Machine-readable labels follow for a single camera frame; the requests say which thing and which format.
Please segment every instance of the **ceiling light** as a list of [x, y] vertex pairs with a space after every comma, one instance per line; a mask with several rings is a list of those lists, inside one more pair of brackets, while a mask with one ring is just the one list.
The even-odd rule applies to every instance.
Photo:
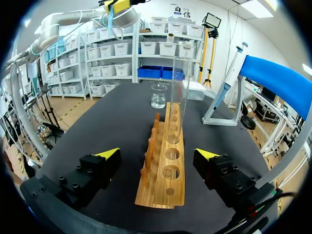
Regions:
[[303, 70], [305, 70], [307, 73], [309, 73], [312, 76], [312, 69], [305, 65], [304, 63], [302, 64]]
[[25, 24], [25, 27], [26, 27], [26, 28], [27, 28], [27, 26], [29, 25], [30, 21], [31, 21], [31, 19], [25, 20], [24, 24]]
[[39, 34], [41, 33], [41, 26], [39, 26], [36, 30], [35, 30], [35, 33], [34, 34]]
[[274, 11], [276, 11], [276, 9], [277, 9], [277, 1], [276, 0], [265, 0], [265, 1], [268, 3], [268, 5], [270, 5], [270, 7], [272, 7], [272, 9]]
[[270, 11], [268, 11], [268, 9], [265, 8], [257, 0], [251, 0], [251, 1], [245, 2], [245, 3], [241, 4], [241, 6], [244, 7], [246, 10], [248, 10], [250, 13], [252, 13], [257, 18], [273, 17], [273, 15], [270, 13]]

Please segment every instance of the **wooden test tube rack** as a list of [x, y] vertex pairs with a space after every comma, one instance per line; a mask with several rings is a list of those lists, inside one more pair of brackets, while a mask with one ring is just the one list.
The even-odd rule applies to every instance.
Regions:
[[[179, 111], [173, 111], [177, 124]], [[170, 103], [167, 103], [165, 122], [154, 121], [141, 179], [136, 195], [136, 205], [152, 208], [173, 209], [185, 201], [184, 143], [181, 130], [179, 142], [167, 141]]]

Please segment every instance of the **ceiling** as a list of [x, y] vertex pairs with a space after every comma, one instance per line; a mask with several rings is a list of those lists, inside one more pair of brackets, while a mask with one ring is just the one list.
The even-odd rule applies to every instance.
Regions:
[[253, 14], [247, 11], [239, 3], [248, 0], [201, 0], [219, 6], [225, 10], [229, 10], [233, 14], [237, 14], [240, 18], [250, 23], [258, 29], [266, 38], [268, 38], [274, 46], [282, 53], [293, 70], [312, 80], [312, 76], [306, 73], [302, 64], [309, 66], [310, 59], [308, 50], [305, 46], [295, 23], [291, 20], [287, 13], [287, 9], [279, 1], [276, 12], [264, 1], [258, 0], [274, 15], [273, 18], [257, 19]]

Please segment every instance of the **glass beaker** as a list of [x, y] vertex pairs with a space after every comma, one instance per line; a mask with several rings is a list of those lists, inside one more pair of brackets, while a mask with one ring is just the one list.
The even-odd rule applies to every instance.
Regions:
[[167, 141], [170, 144], [177, 144], [179, 142], [184, 119], [187, 94], [189, 91], [191, 66], [191, 59], [174, 58], [169, 126], [167, 135]]
[[161, 109], [166, 106], [166, 90], [168, 87], [162, 84], [151, 85], [153, 91], [151, 98], [151, 106], [155, 109]]

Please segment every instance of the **poster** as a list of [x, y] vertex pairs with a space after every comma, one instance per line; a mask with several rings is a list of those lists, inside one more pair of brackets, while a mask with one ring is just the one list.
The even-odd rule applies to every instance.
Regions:
[[191, 21], [196, 21], [196, 11], [192, 4], [187, 3], [172, 3], [170, 4], [171, 14], [174, 18], [188, 19]]

